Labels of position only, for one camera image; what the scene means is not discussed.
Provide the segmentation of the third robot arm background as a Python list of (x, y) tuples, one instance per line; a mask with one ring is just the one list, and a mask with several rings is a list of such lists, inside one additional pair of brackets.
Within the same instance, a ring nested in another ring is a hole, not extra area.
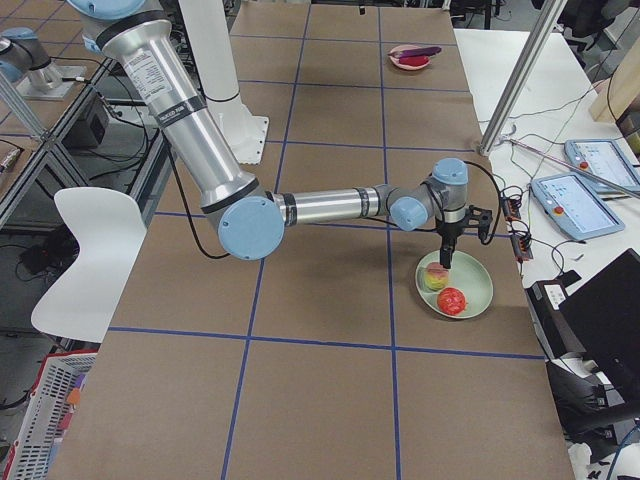
[(25, 99), (61, 101), (86, 67), (57, 64), (33, 30), (15, 27), (1, 32), (1, 73)]

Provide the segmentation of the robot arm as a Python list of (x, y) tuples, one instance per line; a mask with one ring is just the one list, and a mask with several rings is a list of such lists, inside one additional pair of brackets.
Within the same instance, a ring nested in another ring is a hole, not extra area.
[(171, 22), (157, 1), (74, 1), (88, 46), (124, 68), (158, 127), (201, 192), (201, 210), (223, 249), (242, 260), (270, 255), (287, 227), (388, 216), (404, 230), (429, 220), (441, 237), (439, 260), (451, 266), (457, 239), (475, 229), (489, 244), (497, 222), (468, 204), (468, 163), (439, 160), (413, 190), (383, 184), (306, 193), (272, 193), (238, 163), (170, 42)]

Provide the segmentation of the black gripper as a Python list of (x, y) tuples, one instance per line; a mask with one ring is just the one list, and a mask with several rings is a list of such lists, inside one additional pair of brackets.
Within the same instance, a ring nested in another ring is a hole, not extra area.
[(441, 237), (439, 249), (440, 265), (450, 269), (450, 255), (455, 252), (457, 239), (467, 230), (474, 229), (482, 244), (490, 241), (490, 227), (493, 222), (493, 211), (474, 205), (455, 211), (444, 211), (444, 215), (436, 217), (436, 232)]

